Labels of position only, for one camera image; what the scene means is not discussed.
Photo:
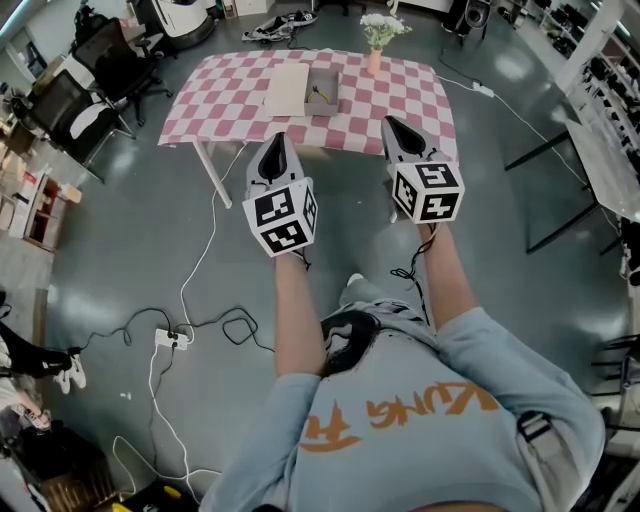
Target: floor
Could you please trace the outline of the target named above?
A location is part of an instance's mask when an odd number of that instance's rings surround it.
[[[277,6],[278,12],[294,8]],[[382,6],[370,8],[376,11],[383,12]],[[315,25],[300,32],[298,44],[366,52],[358,14],[343,17],[339,7],[326,7]],[[437,18],[403,7],[399,15],[414,30],[394,40],[385,55],[427,63],[443,77],[469,85],[438,61],[446,47],[447,64],[480,79],[547,137],[558,134],[563,119],[573,116],[545,67],[499,17],[492,18],[484,42],[474,33],[459,49]],[[177,61],[165,61],[163,76],[179,89],[203,57],[249,48],[241,42],[242,32],[265,19],[221,22],[207,42]],[[598,256],[613,239],[613,230],[597,213],[527,256],[527,240],[538,240],[563,224],[589,204],[589,197],[553,153],[505,173],[508,162],[541,141],[497,100],[443,85],[466,185],[452,230],[478,299],[526,344],[588,386],[596,345],[625,332],[628,322],[626,285],[618,276],[620,252]],[[83,201],[69,212],[49,293],[51,347],[82,345],[91,332],[110,332],[149,306],[166,309],[174,322],[183,321],[179,290],[213,228],[213,187],[191,147],[156,145],[169,108],[164,97],[145,104],[147,124],[138,140],[110,141],[96,166],[105,184],[86,181]],[[237,144],[216,148],[216,166],[226,169],[237,149]],[[243,169],[255,149],[249,146],[229,175],[234,206],[225,210],[217,203],[218,230],[186,300],[194,321],[244,305],[259,323],[260,342],[272,345],[273,264],[252,238],[239,204]],[[579,169],[569,146],[561,145],[560,151]],[[389,275],[390,269],[409,264],[418,239],[411,224],[388,222],[382,159],[336,151],[301,155],[319,202],[318,233],[309,253],[319,312],[332,311],[356,269],[417,305],[415,290]],[[95,339],[82,355],[87,388],[63,396],[51,387],[55,416],[107,453],[114,436],[122,435],[150,458],[147,379],[154,330],[163,324],[153,313],[137,318],[130,326],[131,346],[123,343],[121,334]],[[161,351],[156,376],[169,355]],[[195,343],[176,353],[159,405],[185,441],[191,468],[223,466],[273,381],[272,354],[251,343],[233,346],[217,325],[199,329]],[[156,420],[154,433],[160,470],[184,474],[181,448],[167,427]],[[139,483],[150,480],[151,473],[128,448],[119,445],[118,453]],[[125,473],[115,462],[112,467],[118,485],[126,488]],[[211,480],[196,475],[192,484],[201,493]]]
[[[532,18],[525,18],[522,26],[518,28],[518,35],[533,50],[549,74],[556,77],[567,63],[567,58],[553,47],[551,40],[540,30],[540,24]]]

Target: cardboard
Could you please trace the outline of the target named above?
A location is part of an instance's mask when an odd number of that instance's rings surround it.
[[[338,113],[339,78],[340,74],[333,69],[279,64],[269,82],[265,112],[268,116],[335,116]],[[313,93],[314,86],[326,98]]]

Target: white box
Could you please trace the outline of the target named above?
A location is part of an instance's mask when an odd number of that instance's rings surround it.
[[[274,3],[275,0],[235,0],[238,16],[266,13]]]
[[[313,243],[318,205],[310,178],[268,190],[242,206],[253,236],[272,258]]]
[[[393,199],[415,224],[454,220],[463,195],[464,183],[453,162],[395,166]]]

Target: white table leg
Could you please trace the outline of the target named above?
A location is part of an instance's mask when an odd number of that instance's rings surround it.
[[[231,198],[229,197],[229,194],[227,194],[227,191],[225,190],[224,185],[222,184],[222,180],[220,179],[220,176],[218,176],[218,173],[214,169],[213,164],[211,163],[211,159],[207,154],[207,150],[205,149],[205,147],[202,145],[202,142],[200,141],[194,141],[193,147],[196,148],[196,153],[198,153],[198,156],[202,161],[202,165],[204,165],[204,168],[206,169],[207,174],[211,178],[211,181],[213,181],[213,184],[215,185],[216,190],[218,191],[218,194],[220,194],[220,197],[222,198],[222,202],[227,208],[231,208]]]

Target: white sneaker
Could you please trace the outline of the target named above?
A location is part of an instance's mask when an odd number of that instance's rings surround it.
[[[358,279],[364,279],[364,276],[362,274],[353,274],[347,281],[347,286],[349,286],[354,281],[357,281]]]
[[[71,391],[71,379],[69,378],[70,371],[62,370],[58,375],[56,375],[53,380],[60,384],[60,389],[65,395],[69,394]]]
[[[80,354],[71,356],[71,368],[69,369],[69,376],[76,383],[80,389],[87,385],[87,376],[82,369],[82,363],[80,363]]]

